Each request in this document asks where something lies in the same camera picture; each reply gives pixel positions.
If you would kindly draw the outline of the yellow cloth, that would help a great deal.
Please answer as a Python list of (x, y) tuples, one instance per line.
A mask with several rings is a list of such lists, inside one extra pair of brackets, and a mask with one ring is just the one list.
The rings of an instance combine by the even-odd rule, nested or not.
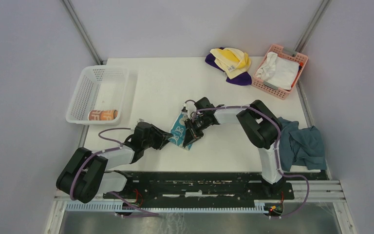
[(229, 79), (247, 72), (252, 60), (246, 52), (235, 48), (214, 48), (210, 53), (215, 57), (216, 65), (221, 68)]

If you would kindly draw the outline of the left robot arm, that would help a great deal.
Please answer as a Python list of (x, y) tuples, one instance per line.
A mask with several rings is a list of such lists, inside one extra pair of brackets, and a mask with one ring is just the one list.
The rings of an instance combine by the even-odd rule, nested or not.
[(107, 171), (137, 162), (147, 149), (163, 149), (172, 136), (153, 124), (139, 122), (124, 142), (112, 140), (115, 147), (99, 151), (80, 147), (58, 176), (56, 188), (82, 203), (90, 202), (98, 192), (116, 192), (121, 198), (128, 198), (133, 194), (133, 184), (125, 175)]

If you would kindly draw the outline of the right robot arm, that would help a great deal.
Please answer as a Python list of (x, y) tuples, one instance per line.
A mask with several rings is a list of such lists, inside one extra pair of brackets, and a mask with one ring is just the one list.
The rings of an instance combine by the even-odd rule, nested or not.
[(282, 125), (278, 118), (261, 101), (239, 106), (214, 106), (204, 97), (194, 106), (196, 111), (185, 120), (183, 146), (204, 137), (204, 130), (213, 125), (239, 124), (249, 141), (258, 148), (262, 165), (262, 194), (274, 199), (285, 183), (280, 165), (279, 142)]

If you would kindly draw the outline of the white plastic basket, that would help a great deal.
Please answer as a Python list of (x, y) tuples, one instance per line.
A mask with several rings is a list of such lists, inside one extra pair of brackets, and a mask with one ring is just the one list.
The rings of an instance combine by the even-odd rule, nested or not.
[[(82, 125), (116, 125), (121, 119), (128, 90), (129, 71), (120, 66), (96, 65), (84, 68), (70, 100), (66, 121)], [(89, 121), (91, 110), (118, 110), (110, 121)]]

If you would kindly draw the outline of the teal bunny pattern towel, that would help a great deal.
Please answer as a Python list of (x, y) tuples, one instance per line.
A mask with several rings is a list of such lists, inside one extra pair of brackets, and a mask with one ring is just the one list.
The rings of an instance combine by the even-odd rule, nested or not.
[(192, 147), (192, 144), (188, 146), (183, 146), (185, 136), (186, 136), (186, 126), (185, 120), (188, 119), (187, 112), (182, 111), (179, 116), (177, 117), (176, 121), (174, 122), (170, 133), (173, 135), (169, 141), (176, 146), (189, 151)]

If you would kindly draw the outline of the cream rabbit text towel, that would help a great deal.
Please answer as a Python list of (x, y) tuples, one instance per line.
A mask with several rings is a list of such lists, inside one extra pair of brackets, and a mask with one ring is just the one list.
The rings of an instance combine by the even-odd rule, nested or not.
[(110, 121), (116, 119), (118, 110), (91, 110), (88, 114), (89, 121)]

